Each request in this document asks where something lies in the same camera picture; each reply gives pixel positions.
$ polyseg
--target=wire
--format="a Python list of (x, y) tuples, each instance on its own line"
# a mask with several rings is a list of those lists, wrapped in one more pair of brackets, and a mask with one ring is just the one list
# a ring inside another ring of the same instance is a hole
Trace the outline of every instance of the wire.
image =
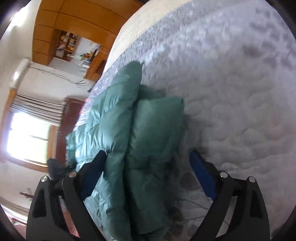
[(78, 85), (79, 88), (80, 88), (80, 86), (81, 86), (81, 87), (86, 87), (86, 86), (88, 86), (88, 84), (87, 84), (86, 82), (84, 82), (85, 80), (81, 80), (81, 81), (78, 81), (78, 82), (75, 83), (75, 82), (72, 82), (71, 80), (69, 80), (66, 76), (61, 75), (61, 74), (55, 74), (55, 73), (52, 73), (52, 72), (49, 72), (49, 71), (46, 71), (46, 70), (43, 70), (43, 69), (38, 69), (38, 68), (35, 68), (35, 67), (31, 67), (31, 66), (29, 66), (29, 68), (37, 69), (37, 70), (41, 71), (42, 73), (47, 73), (47, 74), (49, 74), (49, 75), (54, 75), (54, 76), (56, 76), (56, 77), (59, 77), (59, 78), (61, 78), (61, 79), (64, 79), (64, 80), (70, 82), (71, 84)]

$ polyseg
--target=quilted bed cover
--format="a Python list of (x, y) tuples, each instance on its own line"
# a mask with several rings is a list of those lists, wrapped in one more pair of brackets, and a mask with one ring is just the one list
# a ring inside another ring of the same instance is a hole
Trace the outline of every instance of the quilted bed cover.
[[(184, 99), (185, 130), (172, 159), (165, 240), (189, 240), (211, 206), (187, 151), (196, 147), (232, 177), (254, 176), (271, 233), (296, 204), (296, 40), (265, 0), (195, 0), (146, 30), (95, 84), (94, 98), (132, 60), (142, 84)], [(231, 211), (221, 228), (227, 229)]]

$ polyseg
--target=striped curtain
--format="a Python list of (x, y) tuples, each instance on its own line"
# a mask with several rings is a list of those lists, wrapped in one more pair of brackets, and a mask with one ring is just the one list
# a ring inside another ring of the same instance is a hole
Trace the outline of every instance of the striped curtain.
[(12, 112), (24, 112), (47, 121), (53, 126), (60, 126), (64, 104), (48, 102), (25, 95), (16, 94), (11, 105)]

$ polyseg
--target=green puffer jacket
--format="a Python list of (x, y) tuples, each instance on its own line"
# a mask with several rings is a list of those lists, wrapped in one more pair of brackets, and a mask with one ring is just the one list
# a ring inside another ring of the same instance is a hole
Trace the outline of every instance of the green puffer jacket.
[(164, 207), (166, 165), (176, 148), (184, 103), (141, 83), (142, 66), (131, 62), (99, 94), (87, 123), (69, 134), (67, 162), (76, 171), (100, 150), (105, 169), (84, 203), (109, 240), (162, 240), (170, 226)]

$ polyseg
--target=air conditioner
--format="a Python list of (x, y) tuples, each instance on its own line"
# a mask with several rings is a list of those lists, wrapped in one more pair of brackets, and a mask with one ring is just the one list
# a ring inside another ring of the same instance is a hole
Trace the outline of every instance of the air conditioner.
[(15, 72), (13, 73), (13, 76), (11, 77), (11, 81), (9, 85), (11, 89), (18, 88), (29, 66), (30, 66), (30, 60), (28, 60), (27, 58), (22, 59), (22, 61), (17, 66)]

